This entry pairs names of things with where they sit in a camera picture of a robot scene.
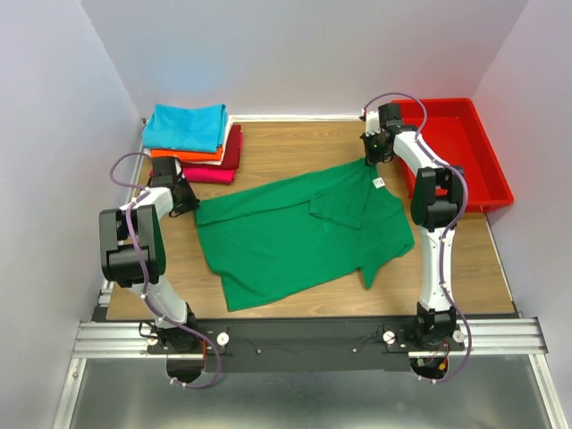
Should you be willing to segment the green t shirt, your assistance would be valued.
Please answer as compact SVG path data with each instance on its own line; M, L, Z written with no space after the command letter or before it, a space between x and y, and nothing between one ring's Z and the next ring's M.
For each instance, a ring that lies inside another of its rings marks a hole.
M415 246L401 201L362 159L209 199L195 223L230 311L355 271L371 288L383 265Z

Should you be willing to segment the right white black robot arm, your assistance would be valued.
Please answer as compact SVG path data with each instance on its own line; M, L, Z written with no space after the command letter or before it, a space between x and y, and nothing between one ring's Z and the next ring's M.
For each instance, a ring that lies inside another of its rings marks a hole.
M396 156L416 176L410 216L421 234L423 282L409 338L420 349L433 349L457 328L451 266L455 229L467 206L464 173L425 143L419 127L405 123L399 104L381 105L375 113L365 110L360 120L366 164Z

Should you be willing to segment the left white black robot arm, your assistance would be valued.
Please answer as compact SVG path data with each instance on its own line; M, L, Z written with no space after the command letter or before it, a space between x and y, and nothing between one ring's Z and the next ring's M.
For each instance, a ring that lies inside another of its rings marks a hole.
M98 215L103 275L137 295L151 311L154 322L148 340L167 350L192 353L204 342L189 304L166 277L160 220L198 209L199 200L184 178L180 161L172 156L153 157L147 184L132 187L139 194L131 202Z

